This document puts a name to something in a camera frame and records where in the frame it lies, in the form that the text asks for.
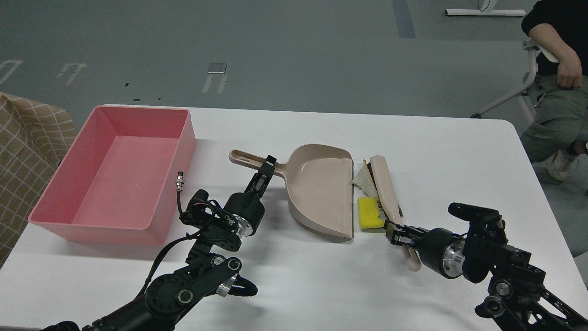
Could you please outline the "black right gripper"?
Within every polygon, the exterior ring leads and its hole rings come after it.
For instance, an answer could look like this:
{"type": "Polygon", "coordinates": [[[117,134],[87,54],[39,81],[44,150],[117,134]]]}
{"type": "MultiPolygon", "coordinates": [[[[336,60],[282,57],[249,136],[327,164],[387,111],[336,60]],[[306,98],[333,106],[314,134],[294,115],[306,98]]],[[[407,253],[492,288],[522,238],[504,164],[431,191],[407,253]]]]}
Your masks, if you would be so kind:
{"type": "Polygon", "coordinates": [[[385,237],[393,245],[405,245],[417,250],[424,266],[447,279],[463,274],[464,239],[444,228],[431,231],[409,225],[390,223],[385,226],[385,237]]]}

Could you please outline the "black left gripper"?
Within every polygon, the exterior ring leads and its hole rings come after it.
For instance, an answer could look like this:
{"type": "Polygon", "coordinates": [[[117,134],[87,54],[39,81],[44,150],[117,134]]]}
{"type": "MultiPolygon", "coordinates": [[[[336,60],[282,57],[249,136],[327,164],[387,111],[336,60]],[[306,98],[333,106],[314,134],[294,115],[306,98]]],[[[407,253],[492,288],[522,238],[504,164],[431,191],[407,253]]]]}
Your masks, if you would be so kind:
{"type": "Polygon", "coordinates": [[[267,155],[260,170],[252,176],[246,190],[243,193],[233,193],[227,200],[224,210],[237,220],[238,237],[247,237],[255,234],[265,213],[265,208],[260,200],[273,177],[277,159],[267,155]]]}

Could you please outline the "seated person's forearm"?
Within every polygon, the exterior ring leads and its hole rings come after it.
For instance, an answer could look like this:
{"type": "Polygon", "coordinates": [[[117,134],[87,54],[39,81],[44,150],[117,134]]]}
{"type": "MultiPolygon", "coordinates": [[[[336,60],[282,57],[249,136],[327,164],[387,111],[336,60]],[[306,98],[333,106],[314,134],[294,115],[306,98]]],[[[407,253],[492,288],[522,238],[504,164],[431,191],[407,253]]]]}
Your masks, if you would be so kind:
{"type": "Polygon", "coordinates": [[[552,25],[548,23],[536,25],[531,28],[528,36],[543,49],[554,55],[560,63],[580,63],[576,51],[561,39],[561,36],[552,25]]]}

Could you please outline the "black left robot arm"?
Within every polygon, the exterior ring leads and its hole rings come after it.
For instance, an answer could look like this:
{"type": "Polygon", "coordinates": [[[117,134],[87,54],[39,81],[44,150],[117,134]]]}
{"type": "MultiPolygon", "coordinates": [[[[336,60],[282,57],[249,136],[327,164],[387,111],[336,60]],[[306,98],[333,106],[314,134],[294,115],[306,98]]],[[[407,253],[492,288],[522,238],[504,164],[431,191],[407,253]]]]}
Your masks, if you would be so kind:
{"type": "Polygon", "coordinates": [[[226,258],[211,250],[216,245],[227,251],[237,251],[242,237],[255,234],[265,212],[261,198],[276,166],[277,160],[272,156],[261,159],[246,189],[231,195],[225,206],[210,200],[206,191],[199,190],[187,207],[179,210],[179,220],[197,228],[197,232],[168,243],[156,256],[135,299],[84,326],[84,331],[172,331],[205,297],[256,295],[256,285],[239,274],[241,260],[226,258]],[[186,240],[195,241],[186,266],[154,277],[164,256],[186,240]]]}

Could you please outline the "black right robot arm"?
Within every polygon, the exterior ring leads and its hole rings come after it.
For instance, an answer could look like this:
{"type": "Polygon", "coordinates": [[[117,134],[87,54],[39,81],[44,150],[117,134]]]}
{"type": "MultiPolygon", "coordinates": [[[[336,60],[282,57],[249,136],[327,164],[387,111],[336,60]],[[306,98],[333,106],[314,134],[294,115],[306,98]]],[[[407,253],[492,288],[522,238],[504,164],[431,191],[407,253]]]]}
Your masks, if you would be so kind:
{"type": "Polygon", "coordinates": [[[424,266],[447,279],[477,284],[491,274],[488,296],[475,308],[503,331],[585,331],[587,319],[544,287],[546,273],[531,265],[531,253],[508,244],[497,210],[451,203],[448,212],[468,222],[466,234],[385,220],[393,245],[415,249],[424,266]]]}

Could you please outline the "seated person's hand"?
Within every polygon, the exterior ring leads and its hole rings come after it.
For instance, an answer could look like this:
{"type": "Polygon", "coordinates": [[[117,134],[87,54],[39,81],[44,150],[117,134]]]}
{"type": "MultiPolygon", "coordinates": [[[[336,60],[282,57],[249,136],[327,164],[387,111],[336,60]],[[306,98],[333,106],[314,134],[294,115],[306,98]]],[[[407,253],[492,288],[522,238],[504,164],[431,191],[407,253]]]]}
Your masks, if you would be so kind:
{"type": "Polygon", "coordinates": [[[557,84],[565,89],[576,89],[582,86],[582,65],[579,58],[573,56],[560,59],[557,84]]]}

